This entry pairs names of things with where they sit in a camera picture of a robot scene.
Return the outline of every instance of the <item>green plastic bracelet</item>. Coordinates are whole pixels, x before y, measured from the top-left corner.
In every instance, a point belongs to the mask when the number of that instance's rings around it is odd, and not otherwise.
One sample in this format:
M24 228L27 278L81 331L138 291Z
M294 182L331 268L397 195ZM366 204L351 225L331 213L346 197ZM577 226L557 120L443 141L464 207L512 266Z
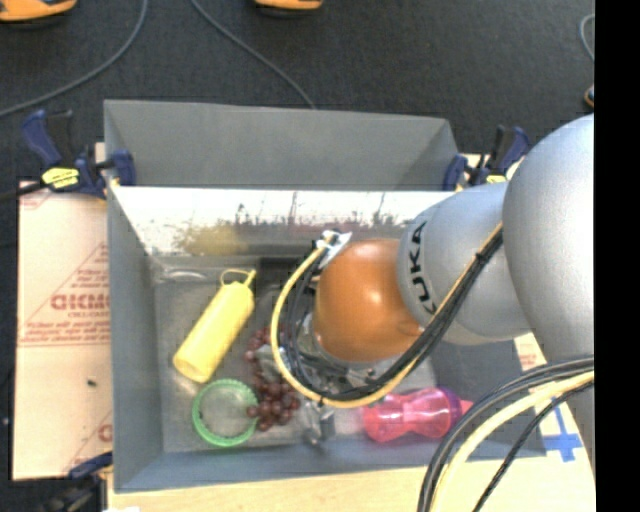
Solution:
M253 418L251 420L251 423L249 424L249 428L247 428L247 430L245 430L242 434L233 437L221 436L214 432L211 432L202 422L202 417L200 415L200 403L202 402L202 398L208 393L217 389L227 389L235 391L238 395L238 399L242 400L241 405L245 407L258 405L258 399L256 398L256 395L246 384L243 384L239 380L234 379L216 380L202 388L193 401L191 418L193 420L193 425L196 429L196 432L200 434L200 437L202 437L202 439L215 446L228 448L231 446L242 444L247 441L255 432L258 418Z

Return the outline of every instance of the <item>black cable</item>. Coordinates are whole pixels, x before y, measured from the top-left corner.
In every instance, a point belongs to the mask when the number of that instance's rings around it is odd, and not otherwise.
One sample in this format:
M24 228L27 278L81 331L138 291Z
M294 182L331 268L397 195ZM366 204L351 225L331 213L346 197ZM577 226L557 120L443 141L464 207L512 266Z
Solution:
M90 80L98 76L100 73L105 71L107 68L112 66L118 59L120 59L120 57L122 57L127 52L127 50L129 50L129 48L131 48L131 46L133 45L133 42L138 37L138 34L140 33L140 30L142 29L142 26L144 25L145 19L147 17L148 7L149 7L149 0L142 0L140 15L138 17L138 22L136 23L136 26L133 29L133 32L131 33L127 41L122 45L122 47L120 47L120 49L110 59L108 59L106 62L104 62L97 68L93 69L89 73L85 74L84 76L78 78L77 80L74 80L73 82L68 83L67 85L64 85L58 89L55 89L33 100L28 100L22 103L18 103L17 105L14 105L12 107L8 107L4 110L0 110L0 119L2 119L3 117L9 116L11 114L14 114L16 112L19 112L21 110L33 107L34 105L37 105L39 103L44 103L46 101L49 101L72 89L75 89L76 87L84 85L85 83L89 82Z
M480 418L487 411L495 411L499 404L510 398L528 391L532 387L547 384L554 380L562 380L580 375L594 369L593 356L586 356L576 360L562 363L551 363L540 368L526 372L514 381L499 386L494 391L485 395L476 402L467 413L456 423L447 435L441 440L434 453L425 478L422 482L418 500L418 512L427 512L437 487L437 482L444 469L445 463L453 451L458 438L464 434L465 429Z
M316 108L311 98L309 98L309 96L307 96L307 94L302 90L302 88L291 77L289 77L289 75L287 75L284 71L282 71L282 69L280 69L269 59L267 59L262 54L260 54L259 52L251 48L248 44L246 44L240 38L236 37L233 33L231 33L229 30L223 27L217 20L215 20L207 11L203 9L203 7L197 2L197 0L190 0L190 1L191 1L191 5L193 5L196 11L198 11L200 15L205 20L207 20L211 26L213 26L216 30L218 30L218 32L223 34L230 41L232 41L233 43L238 45L240 48L242 48L244 51L246 51L249 55L259 60L265 66L267 66L269 69L274 71L277 75L279 75L285 82L287 82L293 89L295 89L295 91L302 97L302 99L309 106L309 108L311 109Z
M595 62L596 61L596 57L593 53L593 50L591 49L591 47L589 46L589 44L587 43L587 38L584 34L585 32L585 27L587 25L587 23L591 20L595 21L596 19L596 15L595 14L589 14L587 16L585 16L584 18L582 18L580 20L580 26L579 26L579 35L580 35L580 41L582 42L582 45L584 46L584 49L587 51L587 53L589 54L589 58Z
M529 422L529 424L522 431L518 439L516 439L516 442L511 447L511 450L509 450L509 453L504 458L504 461L502 462L502 464L500 465L496 473L493 475L493 478L491 479L491 481L489 482L489 485L487 485L486 489L478 499L476 506L473 508L472 512L480 511L480 509L483 507L487 499L489 499L489 497L491 496L491 493L495 490L495 488L500 483L500 480L502 480L502 477L506 474L507 470L515 460L516 455L518 454L518 452L520 451L520 449L522 448L526 440L529 438L531 433L538 427L538 425L540 425L542 420L544 420L549 415L549 413L553 411L558 405L566 402L573 395L581 393L593 386L594 386L593 382L588 382L576 389L566 391L559 397L552 399L549 405L547 405L542 411L540 411L536 415L536 417L533 420Z
M435 345L442 339L453 322L458 310L462 306L462 303L464 302L464 299L469 293L472 285L480 275L480 272L489 262L491 257L502 246L502 235L503 230L500 227L500 229L496 230L484 247L476 254L476 257L471 265L469 265L469 268L460 278L459 282L456 283L455 288L451 291L449 300L441 305L436 314L432 317L425 331L416 339L406 352L404 352L382 375L380 375L380 377L363 386L337 393L327 393L325 390L318 389L313 385L313 383L308 382L308 379L305 378L306 376L302 372L292 372L296 379L305 380L305 384L307 384L305 387L324 398L338 401L350 401L375 393L390 380L395 378L414 360L416 362L413 365L413 368L418 367L420 363L429 356L433 347L435 347ZM299 360L294 361L293 363L291 362L294 358L299 358L299 352L297 350L297 336L294 334L290 340L288 339L284 347L292 368L299 368L301 364Z
M37 182L37 183L31 183L29 185L25 185L24 187L20 187L15 190L9 190L7 192L3 192L2 194L0 194L0 203L18 199L20 196L24 196L25 194L30 194L31 192L37 192L38 190L44 188L45 186L46 185L44 183Z

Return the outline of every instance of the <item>yellow cable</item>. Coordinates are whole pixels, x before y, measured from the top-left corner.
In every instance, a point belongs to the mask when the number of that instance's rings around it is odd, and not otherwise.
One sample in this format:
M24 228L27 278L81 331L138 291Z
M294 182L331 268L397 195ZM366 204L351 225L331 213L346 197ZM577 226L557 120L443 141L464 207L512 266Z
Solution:
M473 434L460 446L451 462L443 471L440 481L435 488L431 511L439 512L441 510L442 495L446 488L450 485L456 471L464 464L478 445L484 441L496 428L509 421L511 418L521 414L527 409L539 405L555 395L560 395L566 391L578 388L583 384L593 381L595 373L593 371L585 372L576 377L565 379L560 382L553 382L536 390L534 393L521 398L517 402L498 411L491 418L480 425Z
M296 391L306 396L307 398L314 400L316 402L323 401L322 403L326 405L330 405L332 407L347 409L352 407L360 407L363 405L368 405L376 400L381 399L386 394L390 393L393 388L395 388L400 381L411 371L413 365L415 364L415 359L407 365L405 369L403 369L398 375L396 375L393 379L391 379L387 384L385 384L382 388L380 388L375 393L371 395L354 399L354 400L332 400L332 399L323 399L322 395L312 391L305 386L303 386L300 382L296 380L296 378L291 374L288 370L284 361L282 360L282 356L280 355L280 347L278 342L278 323L280 320L280 313L284 306L284 303L291 292L291 289L295 285L296 282L302 277L302 275L307 271L307 269L313 264L315 260L317 260L322 254L323 249L317 248L315 249L307 259L300 265L296 271L291 275L287 283L285 284L276 304L273 308L273 316L271 317L271 349L273 352L273 357L275 359L276 365L278 366L278 370L283 375L283 377L291 384Z
M485 242L483 243L482 247L479 249L478 252L482 252L484 250L484 248L489 244L489 242L493 239L493 237L501 229L502 229L502 222L500 222L494 228L494 230L487 237L487 239L485 240ZM273 352L273 357L275 359L275 362L276 362L276 365L278 367L278 370L280 371L282 376L287 380L287 382L289 382L289 384L291 384L291 386L293 386L299 393L301 393L305 397L307 397L307 398L309 398L311 400L317 401L317 402L323 400L323 403L325 403L327 405L331 405L333 407L342 408L342 409L348 409L348 408L352 408L352 407L360 407L360 406L363 406L363 405L369 405L369 404L371 404L371 403L383 398L385 395L387 395L388 393L393 391L393 389L402 381L402 379L404 379L405 376L407 374L409 374L409 372L411 372L411 370L413 369L414 365L416 364L416 362L418 360L418 356L416 356L412 361L410 361L405 368L403 368L395 377L393 377L391 380L389 380L389 382L387 382L382 388L380 388L375 393L372 393L371 395L367 395L365 397L354 399L354 400L333 400L333 399L329 399L329 398L324 398L322 395L316 393L315 391L312 391L312 390L306 388L300 382L298 382L296 380L296 378L291 374L289 369L286 367L286 365L284 364L284 361L282 360L282 356L280 355L280 350L279 350L280 349L280 344L279 344L279 341L278 341L279 340L279 337L278 337L278 323L280 321L280 313L282 312L282 308L284 307L284 303L287 300L287 297L289 296L289 293L291 292L291 290L294 287L294 285L298 282L298 280L302 277L302 275L307 271L307 269L313 264L313 262L316 261L321 256L322 251L323 251L323 247L318 247L318 248L314 249L314 251L307 257L307 259L305 259L302 262L302 265L300 265L295 270L295 272L291 275L291 277L289 278L287 283L284 285L282 291L280 292L280 295L278 296L278 300L276 301L276 304L275 304L275 306L273 308L273 315L271 317L271 349L272 349L272 352ZM434 314L434 317L440 312L440 310L451 299L451 297L452 297L454 291L456 290L456 288L458 287L460 281L465 276L465 274L467 273L467 270L471 267L471 265L474 263L474 261L475 260L472 259L467 264L467 268L465 268L465 270L460 274L460 276L458 277L458 279L456 280L454 285L449 289L449 292L447 293L446 297L443 299L442 303L440 304L440 306L436 310L436 312Z

